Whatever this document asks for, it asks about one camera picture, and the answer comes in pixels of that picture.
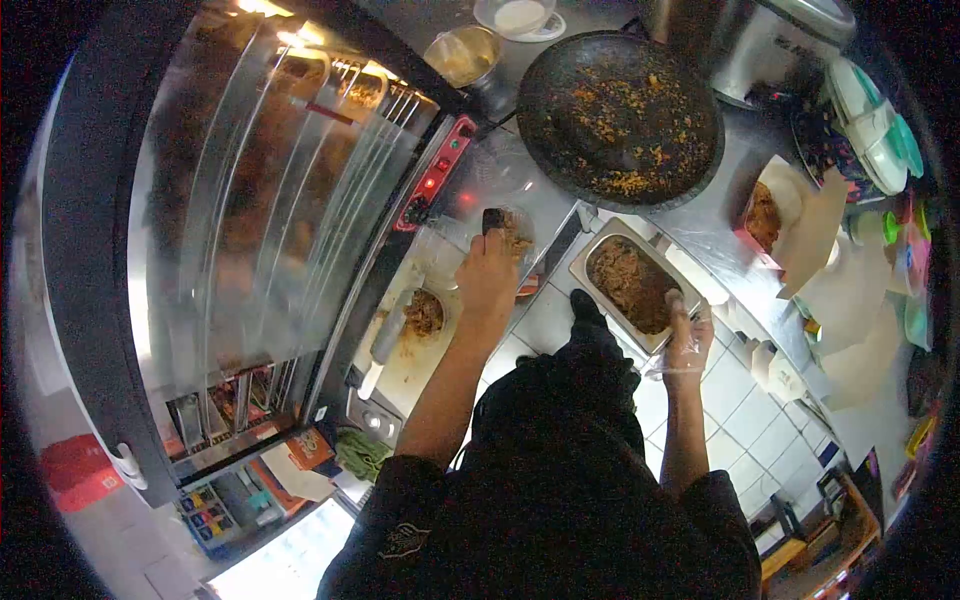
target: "metal tray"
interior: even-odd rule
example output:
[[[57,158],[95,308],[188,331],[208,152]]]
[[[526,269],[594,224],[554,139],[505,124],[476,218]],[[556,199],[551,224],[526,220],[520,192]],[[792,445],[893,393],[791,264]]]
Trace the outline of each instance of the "metal tray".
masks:
[[[688,315],[693,315],[696,313],[700,306],[703,304],[704,299],[697,292],[690,282],[686,280],[684,276],[680,274],[677,269],[663,257],[662,254],[657,252],[653,246],[651,246],[646,240],[639,236],[636,231],[627,227],[627,225],[620,221],[617,218],[611,218],[600,232],[596,234],[592,240],[590,240],[587,247],[580,251],[577,254],[577,257],[573,259],[573,262],[570,263],[570,273],[583,285],[584,289],[588,294],[599,304],[603,309],[613,316],[614,319],[630,334],[634,341],[640,346],[640,348],[650,356],[659,354],[663,347],[666,346],[667,341],[670,339],[670,336],[673,335],[673,328],[667,327],[664,331],[656,335],[648,335],[642,333],[627,320],[627,317],[620,312],[620,310],[613,304],[613,302],[607,298],[603,292],[597,289],[595,285],[587,277],[587,260],[590,255],[597,249],[600,244],[603,243],[608,237],[612,235],[620,235],[631,242],[636,244],[644,253],[646,253],[651,260],[653,260],[657,265],[666,271],[671,277],[674,278],[677,283],[680,284],[680,289],[684,293],[684,305],[686,307],[686,313]]]

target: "red control panel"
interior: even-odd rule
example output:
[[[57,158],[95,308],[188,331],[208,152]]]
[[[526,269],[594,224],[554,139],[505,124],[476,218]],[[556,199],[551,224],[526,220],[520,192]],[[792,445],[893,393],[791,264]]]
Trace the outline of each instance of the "red control panel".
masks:
[[[416,231],[426,222],[437,192],[443,187],[447,175],[457,164],[457,160],[464,153],[464,149],[476,131],[477,125],[469,117],[461,116],[457,119],[453,129],[446,135],[440,150],[434,155],[430,166],[426,168],[414,187],[413,193],[407,198],[400,217],[394,223],[394,231]]]

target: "cook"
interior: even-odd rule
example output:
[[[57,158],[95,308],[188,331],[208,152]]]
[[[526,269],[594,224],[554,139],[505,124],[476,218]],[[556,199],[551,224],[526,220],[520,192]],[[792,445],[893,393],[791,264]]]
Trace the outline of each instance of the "cook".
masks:
[[[457,271],[456,334],[320,598],[758,598],[760,562],[725,471],[709,471],[700,376],[713,337],[668,293],[669,416],[658,484],[633,393],[639,375],[582,290],[554,355],[517,359],[472,409],[514,307],[502,229],[476,236]],[[701,352],[688,352],[694,342]]]

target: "tiled floor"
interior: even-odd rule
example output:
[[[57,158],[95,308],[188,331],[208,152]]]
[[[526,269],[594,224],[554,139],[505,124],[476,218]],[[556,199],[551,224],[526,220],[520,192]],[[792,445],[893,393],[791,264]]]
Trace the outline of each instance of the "tiled floor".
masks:
[[[643,228],[642,221],[636,219],[641,235],[651,237],[652,230]],[[566,343],[573,324],[568,296],[577,287],[568,267],[592,235],[581,234],[574,241],[556,274],[491,357],[483,371],[483,389],[512,370],[518,356],[554,352]],[[740,338],[717,319],[714,329],[702,384],[710,468],[725,469],[730,474],[747,518],[756,514],[772,493],[780,492],[784,499],[796,501],[810,496],[811,485],[822,471],[814,451],[825,443],[826,434],[799,406],[784,406],[759,388],[745,366],[749,352]],[[649,368],[644,365],[647,357],[624,341],[627,336],[622,329],[614,326],[612,331],[625,354],[634,357],[637,369],[645,372]],[[644,377],[634,399],[636,417],[646,436],[647,464],[660,479],[666,440],[666,390],[661,381]]]

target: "black pan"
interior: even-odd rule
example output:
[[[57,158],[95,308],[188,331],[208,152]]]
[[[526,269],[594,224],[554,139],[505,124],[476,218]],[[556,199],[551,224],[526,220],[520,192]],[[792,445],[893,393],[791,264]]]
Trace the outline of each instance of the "black pan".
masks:
[[[568,37],[520,82],[527,151],[560,187],[614,212],[669,210],[702,192],[723,154],[723,125],[696,71],[619,32]]]

